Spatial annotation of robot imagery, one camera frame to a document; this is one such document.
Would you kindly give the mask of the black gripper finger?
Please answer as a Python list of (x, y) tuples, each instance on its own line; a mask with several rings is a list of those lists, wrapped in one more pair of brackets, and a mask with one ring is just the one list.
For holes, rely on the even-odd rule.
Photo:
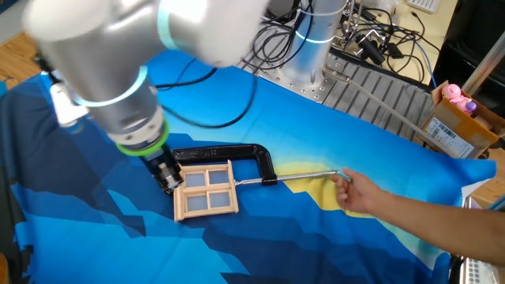
[(155, 179), (159, 187), (167, 194), (172, 195), (175, 186), (174, 175), (170, 170), (158, 170)]
[(184, 181), (183, 177), (181, 176), (181, 167), (177, 163), (165, 164), (164, 177), (168, 189), (176, 189)]

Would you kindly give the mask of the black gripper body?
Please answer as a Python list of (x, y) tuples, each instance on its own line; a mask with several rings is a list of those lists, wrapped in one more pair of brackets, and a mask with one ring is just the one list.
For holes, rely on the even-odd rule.
[(142, 161), (153, 177), (155, 177), (158, 170), (164, 170), (166, 163), (178, 163), (173, 156), (170, 147), (167, 145), (163, 145), (160, 149), (150, 155), (143, 156)]

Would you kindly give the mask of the person's right hand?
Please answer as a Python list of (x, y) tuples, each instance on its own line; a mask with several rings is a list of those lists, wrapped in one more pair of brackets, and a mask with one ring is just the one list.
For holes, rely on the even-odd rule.
[(335, 183), (336, 200), (340, 208), (362, 214), (374, 215), (382, 195), (385, 193), (366, 175), (350, 168), (343, 168), (349, 178), (333, 175), (330, 180)]

